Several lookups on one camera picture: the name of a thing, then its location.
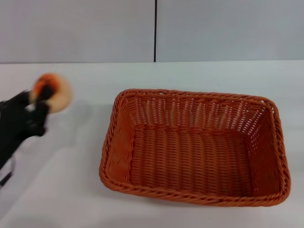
orange wicker basket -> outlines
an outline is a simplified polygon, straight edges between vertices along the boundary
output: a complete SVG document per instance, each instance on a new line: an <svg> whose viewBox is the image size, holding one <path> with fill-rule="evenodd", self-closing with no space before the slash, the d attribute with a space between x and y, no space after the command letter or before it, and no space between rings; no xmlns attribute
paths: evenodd
<svg viewBox="0 0 304 228"><path fill-rule="evenodd" d="M273 206L291 188L277 107L236 94L121 92L99 175L114 191L213 206Z"/></svg>

basket rim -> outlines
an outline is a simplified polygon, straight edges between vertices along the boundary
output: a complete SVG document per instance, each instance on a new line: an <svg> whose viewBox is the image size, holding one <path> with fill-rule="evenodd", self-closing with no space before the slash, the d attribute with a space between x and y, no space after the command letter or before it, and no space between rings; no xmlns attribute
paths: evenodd
<svg viewBox="0 0 304 228"><path fill-rule="evenodd" d="M164 97L178 96L179 98L201 98L201 99L214 99L214 101L232 101L232 100L242 100L245 102L256 103L261 106L270 109L272 112L271 120L274 128L273 133L275 141L275 154L277 158L278 169L281 173L280 184L281 191L271 195L258 196L258 197L232 197L232 196L220 196L215 194L197 194L194 192L181 192L174 189L167 188L150 188L145 186L135 186L124 182L119 182L113 180L107 175L108 152L111 149L112 137L114 136L114 130L117 126L117 117L119 116L120 107L124 99L130 96L154 96L162 95ZM251 95L239 95L239 94L229 94L229 93L206 93L206 92L185 92L179 90L167 90L167 89L127 89L118 94L115 99L110 125L108 132L105 137L103 144L103 152L101 163L99 167L99 176L102 183L115 191L147 196L147 193L153 193L153 195L148 197L154 197L159 199L167 199L173 201L189 202L201 205L214 205L214 206L273 206L285 201L289 196L291 188L290 173L288 169L285 147L283 142L283 132L281 127L281 121L279 118L279 113L277 106L271 100L261 97L261 96L251 96ZM169 199L170 196L175 196L175 199Z"/></svg>

white tabletop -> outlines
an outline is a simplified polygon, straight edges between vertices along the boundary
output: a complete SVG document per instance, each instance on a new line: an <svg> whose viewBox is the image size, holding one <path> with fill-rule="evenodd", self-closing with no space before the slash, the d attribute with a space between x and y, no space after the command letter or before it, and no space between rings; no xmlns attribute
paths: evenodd
<svg viewBox="0 0 304 228"><path fill-rule="evenodd" d="M0 100L42 73L67 77L75 98L50 116L48 132L25 141L0 191L1 228L304 227L304 61L0 65ZM292 178L289 198L269 208L218 208L126 195L98 176L116 95L165 88L260 95L279 108Z"/></svg>

robotic hand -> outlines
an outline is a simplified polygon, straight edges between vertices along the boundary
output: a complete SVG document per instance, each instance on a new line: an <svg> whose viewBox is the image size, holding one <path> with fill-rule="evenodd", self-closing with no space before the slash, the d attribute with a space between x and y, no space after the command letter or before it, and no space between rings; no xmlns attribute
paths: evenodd
<svg viewBox="0 0 304 228"><path fill-rule="evenodd" d="M24 140L32 136L43 136L49 113L66 108L72 100L69 83L62 77L48 73L40 77L30 92L22 92L8 101L0 102L0 170L13 158L14 152ZM0 180L0 188L13 175L11 172Z"/></svg>

